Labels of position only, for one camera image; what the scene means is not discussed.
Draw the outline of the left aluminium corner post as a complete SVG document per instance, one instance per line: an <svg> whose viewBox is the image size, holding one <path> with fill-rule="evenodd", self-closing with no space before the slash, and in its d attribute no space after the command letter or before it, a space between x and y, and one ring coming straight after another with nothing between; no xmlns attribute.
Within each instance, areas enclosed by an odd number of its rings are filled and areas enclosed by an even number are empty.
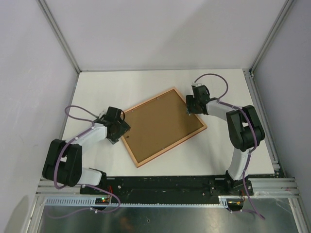
<svg viewBox="0 0 311 233"><path fill-rule="evenodd" d="M58 25L58 23L55 20L55 17L53 16L52 11L50 10L47 2L45 0L37 0L36 1L39 8L41 9L44 17L46 18L46 21L48 22L49 26L51 27L51 30L53 32L53 34L55 35L57 41L60 44L60 47L62 48L64 54L66 55L66 57L69 60L69 63L71 64L71 66L73 67L73 69L75 70L75 72L77 74L79 74L81 72L81 69Z"/></svg>

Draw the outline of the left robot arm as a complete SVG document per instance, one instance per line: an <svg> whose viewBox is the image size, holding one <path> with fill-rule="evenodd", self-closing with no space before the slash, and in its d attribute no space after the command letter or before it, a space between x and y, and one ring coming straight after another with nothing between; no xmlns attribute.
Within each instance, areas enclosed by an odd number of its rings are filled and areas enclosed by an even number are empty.
<svg viewBox="0 0 311 233"><path fill-rule="evenodd" d="M70 108L81 109L95 119L74 117L69 114ZM105 139L113 145L117 143L130 130L125 121L125 112L108 107L106 112L97 116L83 107L70 105L65 108L65 114L72 119L89 122L90 126L68 140L55 139L50 143L42 176L53 181L57 189L90 185L95 193L102 194L107 190L104 172L83 167L83 153Z"/></svg>

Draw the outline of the right aluminium corner post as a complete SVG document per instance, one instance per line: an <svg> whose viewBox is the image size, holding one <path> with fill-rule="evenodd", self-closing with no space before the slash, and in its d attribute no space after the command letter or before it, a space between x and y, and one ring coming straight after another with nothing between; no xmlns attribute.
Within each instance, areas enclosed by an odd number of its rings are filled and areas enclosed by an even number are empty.
<svg viewBox="0 0 311 233"><path fill-rule="evenodd" d="M272 45L273 40L275 39L277 33L281 29L283 23L285 22L286 18L288 17L289 13L291 12L293 6L295 5L296 0L286 0L278 13L271 29L269 30L259 52L257 53L251 67L249 68L250 73L254 73L257 69L258 65L264 58L265 54L267 53L269 47Z"/></svg>

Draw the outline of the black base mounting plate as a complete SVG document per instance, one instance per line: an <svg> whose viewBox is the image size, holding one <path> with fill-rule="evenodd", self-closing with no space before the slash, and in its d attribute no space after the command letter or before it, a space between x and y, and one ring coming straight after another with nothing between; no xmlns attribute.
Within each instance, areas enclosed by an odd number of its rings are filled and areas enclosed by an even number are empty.
<svg viewBox="0 0 311 233"><path fill-rule="evenodd" d="M253 195L250 180L242 188L231 193L224 190L225 176L118 176L104 177L99 188L112 191L120 201L186 201L187 203L211 203L218 196Z"/></svg>

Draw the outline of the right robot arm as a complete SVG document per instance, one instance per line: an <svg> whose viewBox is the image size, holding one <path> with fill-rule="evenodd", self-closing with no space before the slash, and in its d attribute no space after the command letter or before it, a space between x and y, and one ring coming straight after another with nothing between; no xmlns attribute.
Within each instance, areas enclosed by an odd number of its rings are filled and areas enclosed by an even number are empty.
<svg viewBox="0 0 311 233"><path fill-rule="evenodd" d="M189 114L204 114L227 122L229 139L234 147L233 156L225 173L224 190L237 194L246 181L246 171L252 152L265 139L265 132L256 109L252 105L234 106L211 98L203 84L192 84L192 95L186 96Z"/></svg>

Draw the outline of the aluminium right side rail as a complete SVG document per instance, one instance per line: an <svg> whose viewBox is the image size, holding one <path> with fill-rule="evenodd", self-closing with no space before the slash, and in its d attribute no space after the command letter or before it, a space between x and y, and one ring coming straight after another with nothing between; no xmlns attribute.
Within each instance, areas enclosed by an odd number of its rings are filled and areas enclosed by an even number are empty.
<svg viewBox="0 0 311 233"><path fill-rule="evenodd" d="M261 121L261 124L262 124L264 132L265 132L265 140L264 141L265 141L265 144L266 144L269 156L270 156L270 160L272 162L272 167L273 167L274 172L275 172L274 176L275 177L282 176L282 167L281 167L281 164L279 162L276 147L275 147L272 135L271 135L271 131L269 128L267 117L266 117L266 112L264 110L262 101L261 101L260 96L259 96L259 91L258 91L257 85L255 83L255 76L249 69L246 69L246 68L242 69L242 72L243 72L243 75L244 75L244 78L245 78L245 81L246 81L246 84L247 84L253 105L256 108L256 111L258 113L259 119Z"/></svg>

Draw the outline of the aluminium corner post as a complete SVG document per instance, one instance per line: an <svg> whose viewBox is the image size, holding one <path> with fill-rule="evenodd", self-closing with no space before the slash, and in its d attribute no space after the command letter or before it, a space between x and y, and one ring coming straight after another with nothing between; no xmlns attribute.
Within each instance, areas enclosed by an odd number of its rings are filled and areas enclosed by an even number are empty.
<svg viewBox="0 0 311 233"><path fill-rule="evenodd" d="M53 16L52 11L50 10L47 2L45 0L37 0L36 1L39 8L41 9L44 17L46 18L46 21L48 22L49 26L51 27L51 30L53 32L53 34L55 35L57 41L60 44L60 47L62 48L64 54L66 55L66 57L69 60L69 63L71 64L71 66L73 67L73 69L75 70L75 72L77 74L79 74L81 72L81 69L58 25L58 23L55 20L55 17Z"/></svg>
<svg viewBox="0 0 311 233"><path fill-rule="evenodd" d="M281 29L283 23L285 22L286 18L288 17L289 13L291 12L293 6L295 5L296 0L286 0L278 13L271 29L269 30L259 52L257 53L251 67L249 68L250 73L254 73L257 69L258 65L264 58L265 54L267 53L269 47L272 45L273 40L275 39L277 33Z"/></svg>

